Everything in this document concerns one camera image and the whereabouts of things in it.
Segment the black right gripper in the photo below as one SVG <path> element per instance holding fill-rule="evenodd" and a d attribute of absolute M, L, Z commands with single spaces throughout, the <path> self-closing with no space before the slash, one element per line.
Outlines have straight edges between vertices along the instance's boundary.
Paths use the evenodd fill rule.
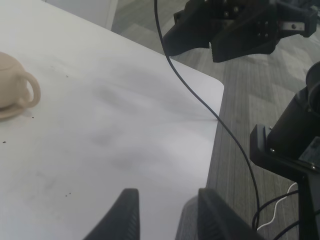
<path fill-rule="evenodd" d="M 315 32 L 312 0 L 189 0 L 164 35 L 168 56 L 208 49 L 221 63 L 253 54 L 271 54 L 279 38 Z"/>

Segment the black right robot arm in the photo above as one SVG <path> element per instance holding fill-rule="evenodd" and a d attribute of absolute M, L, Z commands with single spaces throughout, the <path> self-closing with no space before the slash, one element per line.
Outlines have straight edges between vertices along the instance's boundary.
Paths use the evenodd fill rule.
<path fill-rule="evenodd" d="M 271 54 L 283 38 L 310 37 L 318 12 L 309 0 L 190 0 L 174 14 L 174 26 L 160 36 L 167 59 L 196 48 L 209 48 L 215 63 L 253 54 Z M 306 86 L 296 93 L 273 127 L 258 124 L 250 134 L 248 165 L 255 164 L 298 185 L 301 240 L 320 237 L 320 65 L 307 72 Z M 247 226 L 213 191 L 198 192 L 200 240 L 258 240 L 257 205 Z"/>

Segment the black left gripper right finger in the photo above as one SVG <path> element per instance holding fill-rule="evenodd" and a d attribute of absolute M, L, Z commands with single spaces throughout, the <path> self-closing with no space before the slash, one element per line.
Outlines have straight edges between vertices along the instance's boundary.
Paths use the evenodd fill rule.
<path fill-rule="evenodd" d="M 197 236 L 199 240 L 261 240 L 210 188 L 198 190 Z"/>

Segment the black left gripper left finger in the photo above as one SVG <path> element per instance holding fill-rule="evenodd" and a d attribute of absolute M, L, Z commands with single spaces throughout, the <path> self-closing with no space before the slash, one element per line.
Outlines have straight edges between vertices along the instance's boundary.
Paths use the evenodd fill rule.
<path fill-rule="evenodd" d="M 125 188 L 86 240 L 138 240 L 139 191 Z"/>

